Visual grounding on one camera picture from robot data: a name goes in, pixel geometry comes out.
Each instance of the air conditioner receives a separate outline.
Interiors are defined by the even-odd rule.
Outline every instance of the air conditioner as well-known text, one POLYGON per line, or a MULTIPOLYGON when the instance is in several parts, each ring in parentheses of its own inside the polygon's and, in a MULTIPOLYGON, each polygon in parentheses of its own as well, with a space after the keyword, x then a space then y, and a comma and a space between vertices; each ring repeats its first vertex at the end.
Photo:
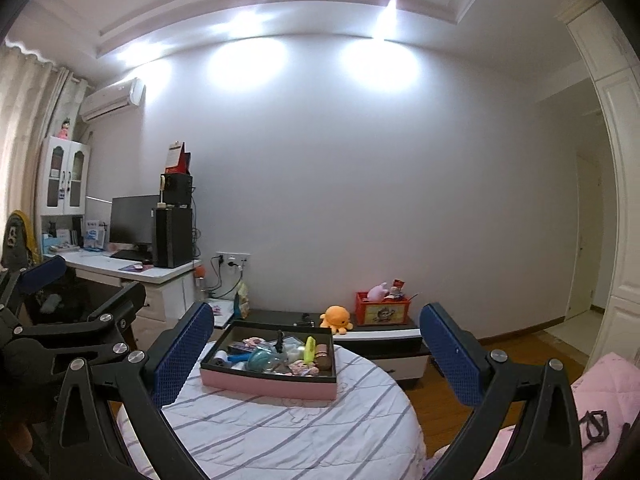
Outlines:
POLYGON ((144 90, 145 84, 138 78, 109 85, 82 101, 80 116, 89 123, 121 110, 137 108, 144 90))

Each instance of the red box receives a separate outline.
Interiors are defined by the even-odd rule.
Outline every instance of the red box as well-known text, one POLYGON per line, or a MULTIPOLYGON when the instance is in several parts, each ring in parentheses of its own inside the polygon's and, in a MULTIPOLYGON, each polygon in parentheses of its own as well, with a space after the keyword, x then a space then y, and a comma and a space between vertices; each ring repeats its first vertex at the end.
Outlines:
POLYGON ((411 300, 367 301, 367 292, 356 292, 356 320, 360 326, 403 325, 409 320, 411 300))

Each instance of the power cord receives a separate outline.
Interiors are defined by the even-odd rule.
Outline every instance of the power cord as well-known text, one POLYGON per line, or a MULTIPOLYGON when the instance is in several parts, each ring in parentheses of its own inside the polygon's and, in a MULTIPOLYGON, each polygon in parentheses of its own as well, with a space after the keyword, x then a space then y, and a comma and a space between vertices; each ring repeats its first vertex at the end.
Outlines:
POLYGON ((202 236, 200 229, 198 229, 198 209, 196 208, 196 200, 193 197, 193 192, 196 189, 194 187, 191 188, 191 203, 193 203, 193 227, 191 229, 191 243, 193 245, 193 259, 199 258, 201 256, 200 248, 198 247, 198 239, 202 236))
POLYGON ((233 292, 234 290, 236 290, 236 286, 239 285, 239 283, 242 281, 242 275, 244 274, 244 264, 242 264, 241 266, 239 266, 238 264, 235 263, 230 263, 229 264, 230 267, 239 267, 240 269, 240 277, 238 278, 238 281, 236 282, 236 284, 234 286, 232 286, 228 291, 226 291, 224 294, 220 294, 219 296, 214 296, 213 299, 214 300, 222 300, 224 299, 224 297, 233 292))
POLYGON ((212 293, 218 290, 222 286, 222 274, 220 273, 220 268, 222 267, 222 263, 224 262, 224 260, 225 258, 222 254, 219 254, 218 256, 212 256, 211 259, 209 260, 209 263, 211 264, 211 268, 213 269, 213 273, 216 275, 217 283, 214 286, 210 286, 207 289, 208 293, 212 293), (214 260, 218 260, 218 270, 216 270, 214 260))

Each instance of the striped bedsheet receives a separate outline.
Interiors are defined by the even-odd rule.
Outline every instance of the striped bedsheet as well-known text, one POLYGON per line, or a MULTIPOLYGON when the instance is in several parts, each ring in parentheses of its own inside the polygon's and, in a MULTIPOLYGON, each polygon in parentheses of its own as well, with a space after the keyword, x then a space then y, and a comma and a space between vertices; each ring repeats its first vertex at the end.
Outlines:
MULTIPOLYGON (((212 480, 422 478, 422 430, 407 396, 370 361, 338 346, 335 355, 336 400, 209 388, 198 361, 164 416, 212 480)), ((124 408, 117 422, 138 470, 158 478, 124 408)))

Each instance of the orange plush toy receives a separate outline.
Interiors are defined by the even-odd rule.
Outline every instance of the orange plush toy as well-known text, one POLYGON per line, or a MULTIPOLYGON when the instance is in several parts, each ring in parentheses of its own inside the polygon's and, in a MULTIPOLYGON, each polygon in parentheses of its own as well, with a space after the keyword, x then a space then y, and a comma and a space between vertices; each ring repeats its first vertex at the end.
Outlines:
POLYGON ((353 323, 349 322, 350 314, 343 306, 330 306, 324 314, 320 315, 322 328, 330 328, 331 332, 335 334, 346 334, 347 330, 353 328, 353 323))

